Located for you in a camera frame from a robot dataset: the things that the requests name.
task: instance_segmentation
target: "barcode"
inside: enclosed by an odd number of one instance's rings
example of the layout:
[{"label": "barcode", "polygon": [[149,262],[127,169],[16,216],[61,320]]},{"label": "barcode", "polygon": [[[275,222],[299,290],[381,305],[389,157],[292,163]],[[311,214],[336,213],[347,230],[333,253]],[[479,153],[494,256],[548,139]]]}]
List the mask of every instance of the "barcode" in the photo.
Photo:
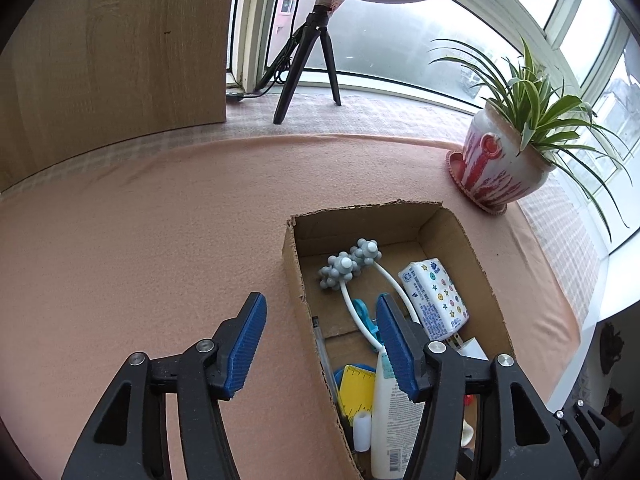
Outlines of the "barcode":
[{"label": "barcode", "polygon": [[389,471],[400,471],[400,450],[389,451]]}]

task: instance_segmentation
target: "flower pot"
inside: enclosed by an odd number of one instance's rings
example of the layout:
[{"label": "flower pot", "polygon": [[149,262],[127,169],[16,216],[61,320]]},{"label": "flower pot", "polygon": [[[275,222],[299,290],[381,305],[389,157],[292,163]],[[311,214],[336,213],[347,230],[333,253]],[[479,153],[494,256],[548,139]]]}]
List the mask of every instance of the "flower pot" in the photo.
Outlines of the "flower pot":
[{"label": "flower pot", "polygon": [[542,186],[553,166],[531,145],[518,154],[522,136],[487,103],[471,121],[462,163],[453,177],[466,194],[491,210]]}]

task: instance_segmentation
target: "checkered cloth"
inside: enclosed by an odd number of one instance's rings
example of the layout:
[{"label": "checkered cloth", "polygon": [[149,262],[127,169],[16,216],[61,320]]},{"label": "checkered cloth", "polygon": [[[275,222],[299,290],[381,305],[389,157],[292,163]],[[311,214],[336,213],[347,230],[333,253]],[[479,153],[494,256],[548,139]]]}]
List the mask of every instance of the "checkered cloth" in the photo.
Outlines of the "checkered cloth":
[{"label": "checkered cloth", "polygon": [[[182,128],[124,140],[78,155],[19,182],[0,201],[51,180],[155,155],[179,146],[221,139],[306,134],[366,134],[443,140],[462,144],[471,117],[448,108],[402,100],[344,96],[336,107],[324,95],[297,94],[282,125],[273,124],[277,95],[227,107],[227,122]],[[518,201],[581,326],[588,313],[599,260],[578,213],[551,176]]]}]

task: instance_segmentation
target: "cardboard box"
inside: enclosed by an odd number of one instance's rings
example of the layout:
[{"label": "cardboard box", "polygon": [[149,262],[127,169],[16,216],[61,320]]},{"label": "cardboard box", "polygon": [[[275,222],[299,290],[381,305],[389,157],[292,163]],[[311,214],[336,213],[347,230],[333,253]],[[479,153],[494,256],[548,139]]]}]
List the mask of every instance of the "cardboard box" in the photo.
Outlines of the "cardboard box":
[{"label": "cardboard box", "polygon": [[[470,315],[460,330],[462,338],[475,337],[489,359],[501,353],[514,355],[491,285],[462,225],[441,203],[392,202],[327,209],[292,217],[287,223],[283,256],[296,319],[316,381],[316,401],[330,426],[334,459],[340,464],[345,478],[353,479],[360,478],[360,474],[351,459],[324,380],[311,317],[318,316],[334,370],[354,363],[376,366],[376,353],[356,328],[340,292],[319,287],[318,269],[326,265],[331,254],[349,251],[358,238],[377,240],[382,251],[380,264],[392,276],[409,262],[439,258]],[[404,310],[396,292],[375,269],[364,269],[348,288],[352,298],[367,304],[372,318],[375,318],[376,299],[382,292],[391,293]]]}]

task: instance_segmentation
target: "white tissue package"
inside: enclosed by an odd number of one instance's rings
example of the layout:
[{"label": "white tissue package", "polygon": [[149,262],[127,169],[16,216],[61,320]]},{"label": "white tissue package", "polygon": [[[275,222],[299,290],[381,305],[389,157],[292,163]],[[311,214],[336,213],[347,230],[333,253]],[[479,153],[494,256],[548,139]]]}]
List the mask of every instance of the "white tissue package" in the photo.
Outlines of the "white tissue package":
[{"label": "white tissue package", "polygon": [[439,259],[412,262],[398,277],[429,339],[442,341],[469,319],[466,306]]}]

